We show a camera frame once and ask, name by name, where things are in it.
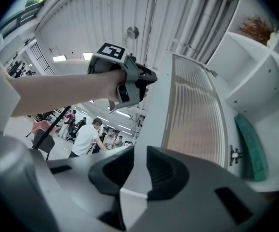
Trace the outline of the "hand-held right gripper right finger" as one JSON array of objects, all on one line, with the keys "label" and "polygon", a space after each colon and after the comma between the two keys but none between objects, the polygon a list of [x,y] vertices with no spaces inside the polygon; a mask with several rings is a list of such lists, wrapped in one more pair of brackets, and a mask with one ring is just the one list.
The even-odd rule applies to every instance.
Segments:
[{"label": "hand-held right gripper right finger", "polygon": [[169,200],[187,184],[189,171],[179,160],[164,153],[162,148],[147,147],[146,167],[150,174],[152,189],[148,201]]}]

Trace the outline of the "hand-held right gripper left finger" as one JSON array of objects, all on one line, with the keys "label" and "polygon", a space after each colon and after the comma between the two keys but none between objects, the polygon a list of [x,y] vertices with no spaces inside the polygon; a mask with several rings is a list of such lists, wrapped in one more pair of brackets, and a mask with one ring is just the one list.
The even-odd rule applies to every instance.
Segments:
[{"label": "hand-held right gripper left finger", "polygon": [[108,225],[126,230],[120,204],[120,190],[134,167],[134,147],[122,151],[95,163],[89,170],[88,177],[100,194],[113,198],[110,209],[98,219]]}]

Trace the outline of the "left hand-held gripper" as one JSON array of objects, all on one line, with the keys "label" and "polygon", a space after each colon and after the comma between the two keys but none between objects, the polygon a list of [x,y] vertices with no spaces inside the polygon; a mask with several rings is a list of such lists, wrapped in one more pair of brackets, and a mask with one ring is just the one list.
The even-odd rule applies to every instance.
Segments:
[{"label": "left hand-held gripper", "polygon": [[127,54],[126,48],[104,43],[92,54],[88,73],[108,73],[114,70],[122,71],[124,78],[115,89],[118,101],[109,101],[109,113],[136,105],[142,100],[140,88],[136,86],[138,80],[146,85],[157,81],[155,72],[144,66],[136,66],[132,56]]}]

